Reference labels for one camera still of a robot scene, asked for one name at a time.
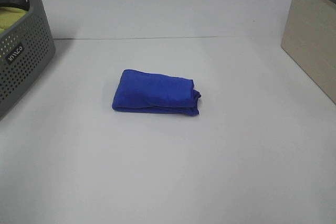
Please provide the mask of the beige storage bin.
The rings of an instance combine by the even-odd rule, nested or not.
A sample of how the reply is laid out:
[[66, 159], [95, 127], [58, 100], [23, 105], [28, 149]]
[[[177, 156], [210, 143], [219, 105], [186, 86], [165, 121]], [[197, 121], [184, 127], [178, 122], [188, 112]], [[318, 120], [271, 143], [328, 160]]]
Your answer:
[[335, 0], [291, 0], [282, 49], [335, 101]]

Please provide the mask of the blue microfibre towel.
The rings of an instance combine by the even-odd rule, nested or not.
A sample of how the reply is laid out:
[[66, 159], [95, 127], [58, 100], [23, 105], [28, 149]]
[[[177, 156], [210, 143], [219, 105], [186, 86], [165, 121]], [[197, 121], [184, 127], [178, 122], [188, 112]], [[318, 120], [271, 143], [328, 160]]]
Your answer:
[[112, 108], [120, 112], [199, 115], [201, 94], [191, 79], [124, 70]]

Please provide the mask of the grey perforated plastic basket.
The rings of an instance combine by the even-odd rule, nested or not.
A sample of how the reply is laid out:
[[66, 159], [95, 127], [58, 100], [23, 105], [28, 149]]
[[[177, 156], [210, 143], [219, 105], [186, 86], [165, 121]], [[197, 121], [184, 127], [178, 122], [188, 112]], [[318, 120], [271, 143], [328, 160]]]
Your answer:
[[42, 0], [29, 0], [27, 14], [1, 33], [1, 117], [21, 99], [55, 55]]

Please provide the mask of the yellow-green towel in basket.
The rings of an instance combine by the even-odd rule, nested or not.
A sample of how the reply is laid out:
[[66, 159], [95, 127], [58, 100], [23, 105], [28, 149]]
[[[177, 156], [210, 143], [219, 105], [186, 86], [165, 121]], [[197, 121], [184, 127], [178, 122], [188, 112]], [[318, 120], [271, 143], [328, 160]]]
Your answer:
[[1, 7], [0, 11], [0, 33], [9, 29], [19, 19], [27, 14], [26, 10], [14, 7]]

